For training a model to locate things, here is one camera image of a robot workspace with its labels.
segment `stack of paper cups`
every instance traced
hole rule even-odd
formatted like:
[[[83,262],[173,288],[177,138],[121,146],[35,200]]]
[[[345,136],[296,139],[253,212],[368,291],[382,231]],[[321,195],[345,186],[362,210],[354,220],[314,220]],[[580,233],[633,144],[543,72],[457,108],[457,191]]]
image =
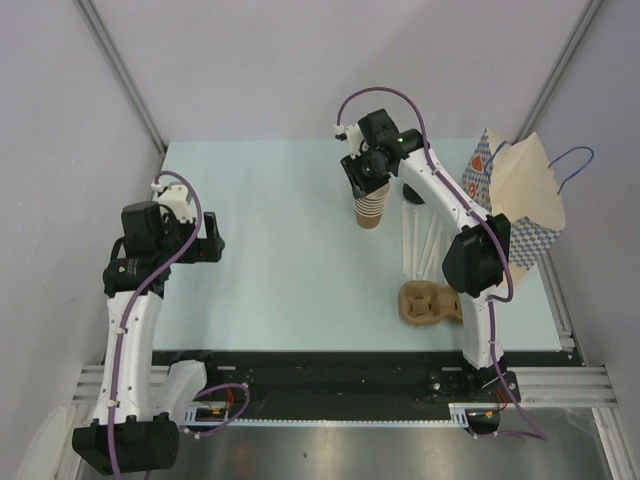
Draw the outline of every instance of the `stack of paper cups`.
[[[387,183],[384,187],[353,202],[358,225],[362,228],[375,228],[378,226],[389,200],[389,192],[391,192],[391,184]]]

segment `wall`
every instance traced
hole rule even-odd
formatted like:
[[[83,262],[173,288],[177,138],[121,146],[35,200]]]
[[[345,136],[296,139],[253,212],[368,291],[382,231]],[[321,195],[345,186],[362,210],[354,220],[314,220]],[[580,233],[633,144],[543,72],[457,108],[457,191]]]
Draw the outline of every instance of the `wall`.
[[[563,192],[567,228],[554,248],[578,339],[606,364],[640,448],[640,3],[608,2],[537,128],[551,157],[590,145],[596,159]],[[567,159],[566,175],[585,154]]]
[[[0,7],[0,465],[106,341],[101,274],[158,157],[71,0]]]
[[[97,0],[171,140],[333,135],[341,99],[386,85],[432,137],[516,135],[586,0]],[[399,100],[370,95],[407,128]]]

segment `purple cable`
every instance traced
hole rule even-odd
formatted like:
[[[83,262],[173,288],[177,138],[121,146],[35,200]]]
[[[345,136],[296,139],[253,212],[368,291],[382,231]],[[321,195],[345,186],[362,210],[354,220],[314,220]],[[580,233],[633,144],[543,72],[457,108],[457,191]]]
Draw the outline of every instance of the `purple cable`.
[[[206,390],[202,390],[200,393],[198,393],[198,395],[196,395],[196,399],[204,397],[205,395],[209,395],[210,393],[217,392],[219,390],[224,390],[227,388],[239,388],[240,390],[244,391],[245,398],[244,398],[244,403],[242,404],[242,408],[240,408],[240,410],[238,410],[238,412],[235,415],[226,419],[224,422],[222,422],[220,425],[217,425],[213,429],[208,430],[206,432],[199,432],[201,437],[210,437],[211,435],[215,435],[216,433],[218,433],[220,430],[227,428],[227,426],[231,422],[234,422],[235,420],[237,420],[249,406],[249,402],[251,401],[251,393],[249,392],[249,389],[244,385],[242,385],[241,383],[223,383],[222,385],[216,385],[215,387],[207,388]]]
[[[193,197],[193,202],[196,205],[196,212],[197,212],[196,225],[195,225],[195,228],[193,229],[193,232],[191,233],[191,235],[189,236],[185,244],[180,248],[180,250],[178,250],[171,258],[169,258],[169,260],[167,260],[162,265],[160,265],[151,275],[149,275],[140,284],[140,286],[135,290],[135,292],[133,292],[133,295],[131,295],[129,302],[127,303],[127,306],[124,309],[124,313],[122,314],[122,320],[120,321],[120,328],[123,330],[126,328],[127,322],[129,321],[129,315],[131,314],[131,310],[133,310],[133,306],[136,303],[136,300],[142,294],[142,292],[151,284],[151,282],[153,282],[158,277],[158,275],[160,275],[172,264],[174,264],[187,251],[187,249],[191,246],[191,244],[196,240],[196,237],[198,236],[198,232],[200,230],[200,225],[202,225],[202,207],[200,205],[200,199],[198,198],[198,195],[196,194],[191,184],[183,176],[169,170],[163,170],[160,173],[158,173],[154,178],[154,182],[158,182],[159,178],[164,175],[169,175],[171,177],[176,178],[177,180],[182,182],[182,184],[185,187],[187,187],[187,190],[189,190],[189,193]],[[120,471],[120,466],[118,465],[118,457],[116,455],[114,424],[115,424],[115,418],[116,418],[116,404],[117,404],[116,399],[118,396],[118,379],[120,376],[120,357],[122,355],[123,343],[124,343],[124,335],[118,334],[118,338],[116,339],[115,351],[113,355],[113,371],[111,373],[111,389],[109,392],[109,399],[113,401],[114,405],[109,407],[109,416],[107,420],[107,445],[109,447],[109,459],[111,460],[111,469],[113,470],[113,475],[116,477],[117,480],[122,480],[122,472]],[[150,472],[147,472],[147,476],[145,476],[145,478],[148,479],[150,478],[150,476],[151,476]]]
[[[423,142],[424,142],[425,147],[426,147],[424,149],[424,152],[425,152],[425,157],[426,157],[426,160],[427,160],[427,165],[429,166],[431,171],[435,172],[435,175],[438,177],[438,179],[440,179],[440,181],[445,185],[445,187],[447,187],[447,189],[462,204],[462,206],[466,210],[466,213],[468,215],[470,215],[471,217],[473,217],[473,219],[476,220],[480,225],[482,225],[482,227],[487,231],[487,233],[489,234],[489,237],[491,238],[491,241],[493,242],[493,245],[496,247],[496,250],[498,251],[498,255],[500,257],[500,262],[502,263],[502,268],[503,268],[505,276],[507,278],[508,293],[507,293],[506,297],[500,297],[500,296],[497,296],[497,295],[489,295],[487,297],[487,300],[489,301],[489,323],[490,323],[490,331],[491,331],[489,351],[490,351],[490,354],[491,354],[491,360],[493,361],[493,366],[496,369],[496,373],[498,374],[498,378],[500,379],[500,383],[502,384],[505,392],[507,392],[507,395],[509,396],[509,399],[515,405],[516,409],[518,410],[518,413],[520,413],[520,415],[522,416],[524,421],[527,422],[527,425],[529,425],[529,427],[531,427],[531,429],[535,433],[507,430],[507,431],[504,431],[504,432],[498,432],[497,435],[501,435],[501,436],[527,436],[527,437],[538,438],[540,440],[548,440],[548,437],[535,425],[533,420],[529,417],[529,415],[527,415],[527,413],[524,411],[524,409],[522,408],[522,406],[520,405],[520,403],[518,402],[518,400],[514,396],[514,394],[511,392],[511,389],[509,388],[509,385],[507,384],[507,381],[504,378],[504,374],[502,373],[502,370],[500,370],[500,364],[498,363],[498,359],[497,359],[497,355],[496,355],[496,346],[495,346],[495,341],[496,341],[496,315],[495,315],[493,302],[494,302],[494,300],[499,301],[499,302],[504,302],[504,303],[510,302],[513,299],[513,293],[514,293],[513,278],[511,276],[511,270],[509,269],[509,261],[507,260],[507,256],[505,255],[504,250],[502,248],[502,245],[500,244],[500,240],[498,240],[498,237],[496,236],[494,231],[491,229],[489,224],[485,221],[485,219],[483,219],[480,215],[478,215],[475,211],[473,211],[473,209],[472,209],[471,205],[469,204],[469,202],[466,201],[466,199],[458,191],[458,189],[447,179],[447,177],[445,177],[442,174],[442,172],[440,172],[439,170],[436,170],[436,166],[433,163],[431,155],[429,154],[429,140],[427,138],[427,130],[426,130],[425,126],[424,126],[424,119],[422,118],[422,114],[420,113],[420,110],[418,109],[418,106],[415,104],[415,102],[413,100],[411,100],[409,97],[407,97],[404,93],[402,93],[402,92],[400,92],[398,90],[395,90],[393,88],[389,88],[389,87],[369,87],[369,88],[363,88],[362,90],[358,90],[357,92],[349,95],[345,99],[345,101],[342,102],[342,105],[340,105],[340,109],[338,110],[338,118],[337,118],[337,123],[336,124],[340,125],[340,122],[342,120],[342,113],[344,112],[344,109],[347,106],[347,104],[351,100],[353,100],[354,98],[362,95],[363,93],[368,93],[368,92],[388,92],[388,93],[392,93],[392,94],[397,95],[398,97],[404,99],[411,106],[411,108],[413,109],[416,117],[418,118],[418,123],[420,124],[420,133],[422,133]]]

